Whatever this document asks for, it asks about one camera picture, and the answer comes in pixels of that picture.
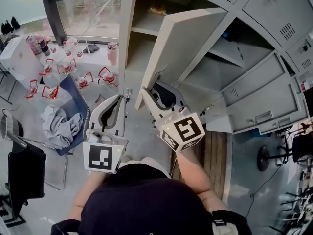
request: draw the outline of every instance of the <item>shoe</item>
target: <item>shoe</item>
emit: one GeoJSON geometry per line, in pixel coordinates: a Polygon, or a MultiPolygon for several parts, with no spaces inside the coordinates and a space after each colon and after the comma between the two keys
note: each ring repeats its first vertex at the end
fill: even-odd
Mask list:
{"type": "Polygon", "coordinates": [[[5,28],[6,28],[7,34],[10,32],[12,33],[14,30],[8,20],[5,21],[5,28]]]}
{"type": "Polygon", "coordinates": [[[6,27],[5,27],[4,23],[1,24],[1,32],[2,32],[3,35],[8,34],[7,31],[6,31],[6,27]]]}
{"type": "Polygon", "coordinates": [[[11,24],[15,30],[17,30],[21,27],[15,17],[12,17],[11,24]]]}

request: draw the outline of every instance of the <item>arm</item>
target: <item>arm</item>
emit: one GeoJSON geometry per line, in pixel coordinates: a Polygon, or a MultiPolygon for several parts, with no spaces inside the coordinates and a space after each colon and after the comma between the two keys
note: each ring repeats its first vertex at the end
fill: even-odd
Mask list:
{"type": "Polygon", "coordinates": [[[192,148],[177,153],[177,162],[184,182],[198,195],[209,212],[228,210],[216,196],[211,179],[200,165],[192,148]]]}
{"type": "Polygon", "coordinates": [[[85,185],[77,193],[74,204],[67,215],[67,219],[81,220],[83,207],[90,195],[96,190],[106,179],[107,173],[92,171],[85,185]]]}

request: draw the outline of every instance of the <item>black shirt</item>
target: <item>black shirt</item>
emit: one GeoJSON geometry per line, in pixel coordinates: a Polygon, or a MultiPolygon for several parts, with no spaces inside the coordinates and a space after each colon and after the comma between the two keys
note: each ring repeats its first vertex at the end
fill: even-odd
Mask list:
{"type": "Polygon", "coordinates": [[[242,216],[210,214],[190,187],[145,164],[130,164],[110,175],[91,194],[81,218],[53,225],[51,235],[212,235],[214,220],[234,224],[239,235],[251,234],[242,216]]]}

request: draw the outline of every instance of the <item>gray floor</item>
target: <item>gray floor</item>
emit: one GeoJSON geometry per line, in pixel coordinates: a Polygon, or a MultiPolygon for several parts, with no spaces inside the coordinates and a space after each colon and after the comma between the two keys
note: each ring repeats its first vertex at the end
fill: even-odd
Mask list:
{"type": "MultiPolygon", "coordinates": [[[[232,211],[242,216],[247,215],[252,203],[250,195],[271,178],[278,169],[276,163],[280,163],[280,159],[271,160],[268,169],[260,172],[256,163],[258,150],[262,145],[266,145],[271,155],[278,155],[282,152],[276,149],[280,143],[281,139],[275,135],[253,138],[251,132],[245,132],[233,136],[232,174],[228,198],[228,206],[232,211]]],[[[278,229],[282,227],[281,219],[290,212],[280,211],[291,206],[280,206],[280,203],[290,200],[291,197],[285,195],[286,191],[296,193],[299,175],[300,168],[290,160],[255,195],[254,204],[247,218],[253,235],[274,235],[277,232],[268,226],[278,229]]]]}
{"type": "MultiPolygon", "coordinates": [[[[8,87],[0,86],[0,94],[7,95],[8,87]]],[[[17,83],[13,93],[13,105],[9,105],[0,99],[0,108],[12,110],[12,115],[21,122],[24,127],[24,136],[29,139],[48,143],[43,135],[42,123],[36,108],[24,99],[26,89],[17,83]]],[[[144,108],[141,111],[134,109],[135,98],[127,104],[128,117],[125,123],[125,135],[129,140],[126,154],[133,159],[140,160],[149,156],[157,160],[167,171],[170,167],[170,149],[160,140],[152,128],[152,117],[144,108]]],[[[11,141],[0,141],[0,194],[6,193],[4,184],[7,182],[7,156],[12,150],[11,141]]],[[[37,145],[47,154],[45,164],[45,180],[57,187],[62,186],[64,157],[44,146],[37,145]]],[[[66,187],[63,191],[57,191],[45,184],[45,196],[42,199],[29,200],[28,206],[23,206],[21,216],[26,224],[16,226],[11,230],[13,235],[47,235],[50,234],[51,225],[62,221],[68,214],[77,191],[83,186],[89,172],[84,169],[83,149],[79,145],[73,149],[73,155],[68,156],[68,170],[66,187]]]]}

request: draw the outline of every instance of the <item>towel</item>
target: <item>towel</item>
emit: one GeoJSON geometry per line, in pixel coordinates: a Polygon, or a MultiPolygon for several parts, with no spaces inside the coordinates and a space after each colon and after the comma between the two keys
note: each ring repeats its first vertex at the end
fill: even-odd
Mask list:
{"type": "Polygon", "coordinates": [[[40,115],[43,123],[44,135],[54,144],[56,149],[69,147],[74,136],[80,131],[83,119],[76,113],[69,121],[65,111],[55,105],[48,105],[40,115]]]}

